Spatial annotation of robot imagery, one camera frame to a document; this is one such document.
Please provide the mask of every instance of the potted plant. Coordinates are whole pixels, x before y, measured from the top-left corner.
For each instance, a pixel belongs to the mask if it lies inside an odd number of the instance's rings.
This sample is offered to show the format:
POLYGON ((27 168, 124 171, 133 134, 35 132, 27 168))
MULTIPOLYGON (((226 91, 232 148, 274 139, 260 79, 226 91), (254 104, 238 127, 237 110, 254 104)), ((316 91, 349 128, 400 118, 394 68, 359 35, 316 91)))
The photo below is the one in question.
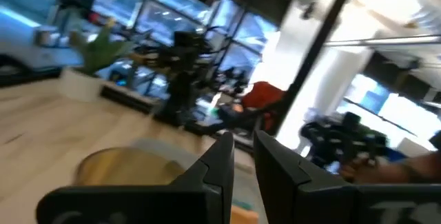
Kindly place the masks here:
POLYGON ((75 30, 70 33, 70 46, 81 55, 83 65, 63 69, 59 84, 59 92, 62 95, 87 102, 98 99, 102 80, 95 73, 112 65, 119 57, 126 55, 133 46, 131 41, 111 39, 113 25, 114 20, 110 19, 93 41, 88 41, 88 37, 81 31, 75 30))

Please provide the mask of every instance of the table surface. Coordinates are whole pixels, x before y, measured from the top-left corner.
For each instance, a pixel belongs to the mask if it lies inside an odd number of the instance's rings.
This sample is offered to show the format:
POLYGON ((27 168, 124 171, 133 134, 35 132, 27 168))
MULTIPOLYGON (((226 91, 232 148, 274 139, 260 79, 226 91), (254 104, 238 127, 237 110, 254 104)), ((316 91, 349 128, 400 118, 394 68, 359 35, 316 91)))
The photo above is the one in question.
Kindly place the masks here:
MULTIPOLYGON (((82 103, 59 96, 57 81, 0 90, 0 216, 2 223, 36 223, 47 192, 69 185, 89 154, 151 138, 203 154, 214 142, 159 123, 106 99, 82 103)), ((236 167, 254 171, 250 155, 235 151, 236 167)))

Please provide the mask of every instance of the person's arm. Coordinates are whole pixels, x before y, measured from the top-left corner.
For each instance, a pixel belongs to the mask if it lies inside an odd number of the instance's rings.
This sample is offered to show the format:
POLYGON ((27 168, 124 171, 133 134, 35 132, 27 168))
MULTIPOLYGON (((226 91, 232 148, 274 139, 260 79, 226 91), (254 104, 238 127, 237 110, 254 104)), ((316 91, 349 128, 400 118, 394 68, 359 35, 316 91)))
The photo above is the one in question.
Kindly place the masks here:
POLYGON ((410 158, 398 163, 369 167, 366 159, 343 165, 339 173, 354 183, 441 183, 441 155, 437 152, 410 158))

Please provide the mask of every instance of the wooden table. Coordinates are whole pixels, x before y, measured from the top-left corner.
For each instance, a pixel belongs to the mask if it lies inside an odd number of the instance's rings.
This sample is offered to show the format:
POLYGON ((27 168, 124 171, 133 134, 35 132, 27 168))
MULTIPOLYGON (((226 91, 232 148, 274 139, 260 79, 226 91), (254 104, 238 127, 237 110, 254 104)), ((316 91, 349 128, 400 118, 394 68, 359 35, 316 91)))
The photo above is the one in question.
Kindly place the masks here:
MULTIPOLYGON (((0 216, 2 223, 35 223, 38 200, 72 182, 78 163, 109 147, 152 138, 202 154, 214 142, 100 99, 82 103, 57 93, 57 81, 0 90, 0 216)), ((252 158, 236 150, 236 166, 254 171, 252 158)))

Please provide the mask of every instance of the white planter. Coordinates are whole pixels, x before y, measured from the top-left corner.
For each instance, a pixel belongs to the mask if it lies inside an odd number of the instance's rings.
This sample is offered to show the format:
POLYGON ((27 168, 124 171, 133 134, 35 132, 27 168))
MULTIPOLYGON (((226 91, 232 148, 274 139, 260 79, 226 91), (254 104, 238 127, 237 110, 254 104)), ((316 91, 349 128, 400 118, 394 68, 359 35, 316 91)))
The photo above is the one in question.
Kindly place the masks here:
POLYGON ((102 80, 89 77, 73 68, 65 67, 59 79, 59 92, 68 98, 93 102, 98 100, 102 80))

